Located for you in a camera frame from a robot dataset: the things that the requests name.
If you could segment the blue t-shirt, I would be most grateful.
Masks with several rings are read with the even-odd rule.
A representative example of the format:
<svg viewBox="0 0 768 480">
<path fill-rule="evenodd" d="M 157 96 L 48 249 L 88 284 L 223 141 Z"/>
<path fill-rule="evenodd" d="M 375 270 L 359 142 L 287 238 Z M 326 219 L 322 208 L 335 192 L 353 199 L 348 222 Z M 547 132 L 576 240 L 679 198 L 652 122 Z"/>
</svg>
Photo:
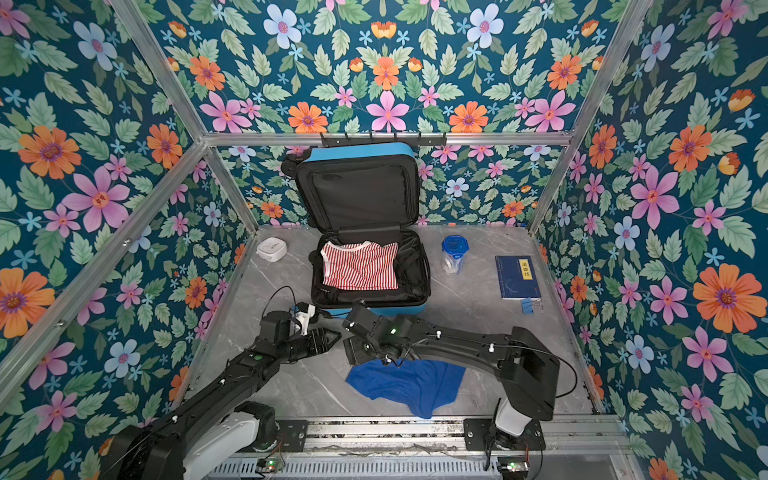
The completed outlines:
<svg viewBox="0 0 768 480">
<path fill-rule="evenodd" d="M 442 361 L 403 360 L 384 365 L 370 361 L 353 367 L 346 382 L 371 399 L 385 399 L 408 407 L 420 418 L 430 419 L 435 410 L 453 403 L 466 369 Z"/>
</svg>

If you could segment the red white striped shirt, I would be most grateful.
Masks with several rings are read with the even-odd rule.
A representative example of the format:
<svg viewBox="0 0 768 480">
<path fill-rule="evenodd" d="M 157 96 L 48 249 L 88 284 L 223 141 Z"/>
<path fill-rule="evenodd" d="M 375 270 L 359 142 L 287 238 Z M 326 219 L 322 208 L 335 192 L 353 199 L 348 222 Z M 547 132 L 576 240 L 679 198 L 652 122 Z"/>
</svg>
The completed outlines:
<svg viewBox="0 0 768 480">
<path fill-rule="evenodd" d="M 320 250 L 323 284 L 347 291 L 396 290 L 397 253 L 397 243 L 380 245 L 365 241 L 336 245 L 328 242 Z"/>
</svg>

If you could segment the clear jar blue lid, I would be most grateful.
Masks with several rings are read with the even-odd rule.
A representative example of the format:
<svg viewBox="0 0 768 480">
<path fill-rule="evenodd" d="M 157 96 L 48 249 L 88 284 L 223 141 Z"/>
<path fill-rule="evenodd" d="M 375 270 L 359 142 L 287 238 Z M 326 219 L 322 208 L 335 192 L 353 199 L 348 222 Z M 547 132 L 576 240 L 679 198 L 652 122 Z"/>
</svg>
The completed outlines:
<svg viewBox="0 0 768 480">
<path fill-rule="evenodd" d="M 442 265 L 447 273 L 458 274 L 470 250 L 468 240 L 461 235 L 446 236 L 441 242 Z"/>
</svg>

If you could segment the blue suitcase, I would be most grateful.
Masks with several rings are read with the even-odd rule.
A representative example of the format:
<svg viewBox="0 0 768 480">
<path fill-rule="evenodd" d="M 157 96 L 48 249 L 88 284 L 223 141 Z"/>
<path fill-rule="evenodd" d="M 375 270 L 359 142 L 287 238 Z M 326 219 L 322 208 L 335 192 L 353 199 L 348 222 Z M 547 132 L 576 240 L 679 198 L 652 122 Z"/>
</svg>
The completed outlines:
<svg viewBox="0 0 768 480">
<path fill-rule="evenodd" d="M 321 236 L 309 259 L 311 301 L 333 313 L 358 302 L 383 315 L 421 312 L 431 295 L 430 263 L 413 227 L 421 179 L 413 149 L 403 143 L 313 148 L 289 154 L 282 172 L 296 183 L 310 225 Z M 396 290 L 347 291 L 323 284 L 320 254 L 328 243 L 398 244 Z"/>
</svg>

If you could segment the dark blue book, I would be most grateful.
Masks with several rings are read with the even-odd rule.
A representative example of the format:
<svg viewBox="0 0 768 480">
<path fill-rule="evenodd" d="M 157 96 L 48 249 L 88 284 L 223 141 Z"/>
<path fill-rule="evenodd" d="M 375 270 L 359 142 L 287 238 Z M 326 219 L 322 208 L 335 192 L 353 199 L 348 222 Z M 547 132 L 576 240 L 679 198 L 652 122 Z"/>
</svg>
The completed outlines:
<svg viewBox="0 0 768 480">
<path fill-rule="evenodd" d="M 541 297 L 541 290 L 530 256 L 496 256 L 495 264 L 502 299 L 524 300 Z"/>
</svg>

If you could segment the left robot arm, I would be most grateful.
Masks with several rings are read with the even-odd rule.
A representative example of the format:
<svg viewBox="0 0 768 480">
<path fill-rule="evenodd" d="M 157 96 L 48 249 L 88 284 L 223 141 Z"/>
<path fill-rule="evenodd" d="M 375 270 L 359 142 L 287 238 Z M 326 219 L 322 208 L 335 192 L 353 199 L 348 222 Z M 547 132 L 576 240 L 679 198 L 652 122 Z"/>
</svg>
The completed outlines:
<svg viewBox="0 0 768 480">
<path fill-rule="evenodd" d="M 275 409 L 251 397 L 284 364 L 330 351 L 341 328 L 316 315 L 304 328 L 285 311 L 264 318 L 254 342 L 191 399 L 146 427 L 129 426 L 113 438 L 101 479 L 202 479 L 246 448 L 280 443 Z"/>
</svg>

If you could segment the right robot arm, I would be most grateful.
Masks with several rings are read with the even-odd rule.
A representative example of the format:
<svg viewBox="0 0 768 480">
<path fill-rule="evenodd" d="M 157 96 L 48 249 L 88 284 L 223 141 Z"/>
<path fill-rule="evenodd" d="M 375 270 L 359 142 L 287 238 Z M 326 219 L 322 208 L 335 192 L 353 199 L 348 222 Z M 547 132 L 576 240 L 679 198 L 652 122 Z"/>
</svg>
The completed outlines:
<svg viewBox="0 0 768 480">
<path fill-rule="evenodd" d="M 561 360 L 523 327 L 508 334 L 477 334 L 413 315 L 383 317 L 356 306 L 347 315 L 347 382 L 370 399 L 406 405 L 423 419 L 454 402 L 466 370 L 492 376 L 505 398 L 497 429 L 521 435 L 533 420 L 554 416 Z"/>
</svg>

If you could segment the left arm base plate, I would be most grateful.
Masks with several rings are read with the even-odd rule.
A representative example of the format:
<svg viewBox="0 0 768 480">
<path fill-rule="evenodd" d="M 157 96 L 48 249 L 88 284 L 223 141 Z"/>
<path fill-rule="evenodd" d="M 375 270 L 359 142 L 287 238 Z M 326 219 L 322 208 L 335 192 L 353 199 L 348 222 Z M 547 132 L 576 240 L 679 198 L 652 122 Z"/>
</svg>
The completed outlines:
<svg viewBox="0 0 768 480">
<path fill-rule="evenodd" d="M 303 452 L 308 438 L 307 420 L 270 420 L 266 427 L 263 449 L 283 453 Z"/>
</svg>

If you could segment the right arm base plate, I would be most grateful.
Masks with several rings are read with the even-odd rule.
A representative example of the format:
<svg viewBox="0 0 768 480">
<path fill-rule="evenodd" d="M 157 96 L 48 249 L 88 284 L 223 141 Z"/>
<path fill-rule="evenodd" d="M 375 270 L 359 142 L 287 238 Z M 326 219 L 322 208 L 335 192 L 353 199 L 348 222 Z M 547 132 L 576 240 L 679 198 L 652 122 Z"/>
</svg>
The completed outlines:
<svg viewBox="0 0 768 480">
<path fill-rule="evenodd" d="M 463 432 L 468 451 L 540 451 L 546 448 L 541 424 L 537 420 L 531 420 L 523 433 L 515 436 L 502 431 L 490 417 L 466 418 L 463 420 Z"/>
</svg>

